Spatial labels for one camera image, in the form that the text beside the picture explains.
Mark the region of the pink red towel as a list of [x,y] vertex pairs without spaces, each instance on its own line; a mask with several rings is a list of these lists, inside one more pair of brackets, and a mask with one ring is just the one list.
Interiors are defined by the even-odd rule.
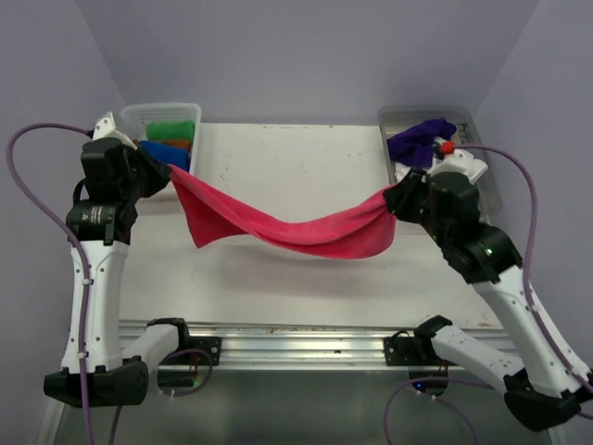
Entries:
[[381,191],[358,206],[308,222],[284,222],[231,197],[176,166],[172,182],[197,248],[236,235],[336,260],[358,260],[388,249],[396,231]]

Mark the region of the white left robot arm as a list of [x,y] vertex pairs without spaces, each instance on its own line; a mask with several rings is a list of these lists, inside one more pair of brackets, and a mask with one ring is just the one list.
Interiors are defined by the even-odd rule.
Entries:
[[166,187],[170,167],[115,137],[85,144],[81,162],[84,177],[66,217],[74,236],[69,340],[44,393],[74,408],[138,405],[165,359],[183,363],[193,351],[182,318],[152,320],[129,347],[120,344],[120,287],[136,204]]

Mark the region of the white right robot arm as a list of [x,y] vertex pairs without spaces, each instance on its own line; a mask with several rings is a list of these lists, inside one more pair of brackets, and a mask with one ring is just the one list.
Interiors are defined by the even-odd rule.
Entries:
[[391,214],[431,236],[448,266],[496,314],[516,350],[505,355],[437,315],[413,331],[416,359],[461,366],[501,394],[515,419],[531,431],[579,415],[582,403],[592,398],[592,371],[541,306],[527,260],[511,238],[482,222],[477,186],[460,172],[412,170],[383,196]]

